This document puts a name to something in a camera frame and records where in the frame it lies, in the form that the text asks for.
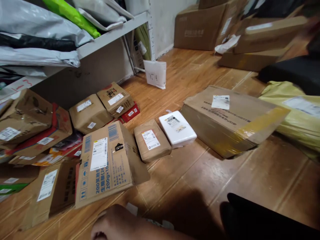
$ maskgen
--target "white shelf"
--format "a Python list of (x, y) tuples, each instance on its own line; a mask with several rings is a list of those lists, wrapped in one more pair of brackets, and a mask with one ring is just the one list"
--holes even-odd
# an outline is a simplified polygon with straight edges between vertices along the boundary
[[(129, 20), (124, 23), (121, 27), (111, 30), (100, 37), (96, 38), (94, 41), (86, 43), (77, 49), (79, 58), (82, 59), (91, 53), (99, 50), (100, 48), (106, 46), (107, 44), (113, 42), (114, 40), (122, 37), (123, 35), (131, 32), (133, 29), (141, 26), (142, 24), (148, 22), (148, 12), (143, 12), (134, 17), (134, 19)], [(42, 82), (48, 77), (60, 72), (65, 67), (44, 67), (44, 72), (46, 77), (23, 77), (19, 80), (11, 83), (2, 90), (0, 90), (0, 102), (3, 102), (6, 97), (19, 92), (25, 88), (30, 88), (39, 82)]]

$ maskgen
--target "brown cardboard box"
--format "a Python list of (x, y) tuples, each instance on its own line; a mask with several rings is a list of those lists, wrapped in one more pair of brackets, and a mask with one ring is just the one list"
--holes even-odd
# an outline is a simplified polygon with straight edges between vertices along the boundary
[(12, 149), (48, 129), (51, 121), (52, 104), (30, 89), (24, 89), (0, 118), (0, 144)]
[(307, 23), (303, 16), (286, 18), (246, 28), (234, 52), (261, 52), (286, 47)]
[(259, 72), (262, 68), (275, 63), (288, 49), (289, 47), (263, 52), (235, 54), (233, 52), (234, 48), (231, 48), (222, 55), (218, 65)]
[[(212, 108), (214, 95), (229, 95), (229, 110)], [(263, 142), (290, 110), (232, 90), (209, 86), (184, 101), (182, 115), (198, 138), (224, 158)]]
[(76, 208), (150, 179), (133, 135), (119, 121), (86, 135), (81, 158)]
[(69, 112), (74, 128), (83, 134), (98, 130), (113, 119), (96, 94), (79, 102)]
[(224, 3), (229, 2), (230, 0), (200, 0), (199, 9), (211, 8)]
[(130, 94), (115, 82), (98, 92), (97, 95), (114, 118), (120, 117), (134, 105)]
[(39, 167), (23, 166), (2, 163), (0, 165), (0, 185), (31, 183), (39, 175)]
[(53, 103), (51, 128), (19, 144), (6, 154), (35, 157), (72, 134), (69, 112)]
[(225, 4), (201, 10), (198, 10), (198, 5), (193, 5), (178, 13), (174, 47), (212, 51), (225, 9)]
[(152, 119), (134, 129), (140, 156), (149, 163), (171, 154), (172, 147), (157, 122)]
[(32, 197), (22, 230), (34, 227), (74, 205), (76, 165), (76, 161), (63, 161), (40, 171), (39, 177), (32, 183)]

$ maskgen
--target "wooden floor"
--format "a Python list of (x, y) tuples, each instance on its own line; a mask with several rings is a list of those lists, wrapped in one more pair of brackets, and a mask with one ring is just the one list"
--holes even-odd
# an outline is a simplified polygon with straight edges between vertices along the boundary
[[(295, 45), (287, 56), (303, 53)], [(141, 114), (129, 122), (133, 129), (146, 121), (179, 110), (183, 101), (208, 85), (259, 96), (265, 85), (256, 73), (218, 67), (211, 52), (173, 49), (167, 62), (167, 85), (146, 84), (143, 74), (122, 86), (139, 104)], [(168, 157), (148, 164), (151, 180), (81, 209), (70, 209), (47, 222), (19, 231), (29, 205), (32, 183), (0, 203), (0, 239), (90, 239), (97, 215), (108, 206), (130, 202), (139, 215), (172, 222), (177, 230), (198, 239), (221, 239), (220, 204), (229, 192), (311, 227), (320, 229), (320, 166), (277, 136), (233, 160), (218, 155), (197, 139), (174, 149)]]

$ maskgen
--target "white foam box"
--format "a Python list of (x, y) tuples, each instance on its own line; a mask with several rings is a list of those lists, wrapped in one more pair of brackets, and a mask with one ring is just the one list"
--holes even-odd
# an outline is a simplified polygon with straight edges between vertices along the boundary
[(183, 147), (193, 143), (196, 133), (179, 111), (159, 117), (162, 128), (172, 148)]

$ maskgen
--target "white label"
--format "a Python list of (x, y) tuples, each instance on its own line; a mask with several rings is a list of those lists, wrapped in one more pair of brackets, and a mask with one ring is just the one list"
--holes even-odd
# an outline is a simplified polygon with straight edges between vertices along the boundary
[(264, 23), (264, 24), (247, 27), (247, 30), (257, 30), (257, 29), (267, 28), (267, 27), (272, 27), (272, 23)]
[(52, 172), (49, 172), (48, 174), (46, 174), (44, 176), (37, 202), (39, 202), (47, 197), (50, 197), (51, 192), (52, 192), (52, 188), (54, 185), (54, 180), (56, 179), (57, 172), (58, 172), (58, 170), (56, 169)]
[(128, 113), (128, 116), (129, 116), (129, 117), (131, 117), (131, 116), (132, 116), (132, 114), (134, 114), (134, 112), (133, 112), (133, 111), (129, 112), (129, 113)]
[(94, 171), (107, 166), (108, 162), (108, 138), (94, 141), (90, 171)]
[(213, 95), (212, 108), (230, 109), (229, 95)]
[(152, 150), (160, 146), (160, 143), (156, 135), (154, 134), (153, 130), (148, 130), (148, 131), (142, 132), (141, 134), (149, 150)]
[(116, 102), (118, 102), (121, 98), (123, 98), (123, 95), (121, 93), (119, 93), (118, 95), (115, 95), (113, 98), (111, 98), (108, 103), (111, 105), (115, 104)]
[(39, 142), (37, 142), (38, 144), (41, 144), (41, 145), (47, 145), (49, 142), (51, 142), (54, 138), (48, 138), (48, 137), (45, 137), (43, 139), (41, 139)]
[(143, 43), (141, 41), (138, 43), (138, 46), (139, 46), (141, 54), (144, 55), (147, 52), (146, 47), (143, 45)]
[(15, 183), (18, 180), (19, 180), (19, 178), (9, 178), (9, 179), (5, 180), (3, 183), (12, 184), (12, 183)]
[(91, 105), (91, 101), (88, 100), (88, 101), (82, 103), (81, 105), (79, 105), (77, 107), (77, 111), (80, 112), (81, 110), (85, 109), (86, 107), (89, 107), (90, 105)]
[(90, 124), (89, 124), (89, 126), (87, 127), (87, 128), (90, 128), (90, 129), (92, 129), (94, 126), (96, 125), (96, 123), (94, 123), (94, 122), (91, 122)]
[(79, 150), (79, 151), (77, 151), (75, 154), (74, 154), (74, 156), (77, 156), (77, 157), (79, 157), (81, 155), (81, 151)]
[(305, 100), (301, 96), (290, 98), (290, 99), (284, 101), (283, 104), (287, 105), (291, 108), (305, 112), (313, 117), (320, 118), (320, 106), (317, 106), (317, 105)]
[(224, 24), (224, 27), (223, 27), (223, 29), (222, 29), (222, 31), (221, 31), (221, 36), (226, 33), (226, 31), (227, 31), (227, 29), (228, 29), (228, 27), (229, 27), (229, 24), (230, 24), (230, 22), (231, 22), (231, 19), (232, 19), (232, 17), (231, 17), (231, 18), (228, 18), (227, 21), (226, 21), (226, 23)]
[(186, 126), (183, 126), (180, 121), (173, 115), (165, 119), (165, 121), (170, 125), (170, 127), (174, 128), (176, 132), (181, 132), (186, 128)]
[(12, 189), (8, 189), (8, 188), (5, 188), (5, 189), (1, 189), (0, 190), (0, 193), (7, 193), (7, 192), (10, 192)]
[(3, 129), (0, 132), (0, 139), (4, 140), (4, 141), (9, 141), (12, 138), (14, 138), (15, 136), (17, 136), (19, 133), (21, 133), (21, 132), (12, 128), (12, 127), (7, 127), (6, 129)]
[(123, 107), (120, 106), (120, 107), (116, 110), (116, 112), (117, 112), (117, 113), (121, 113), (122, 110), (123, 110)]

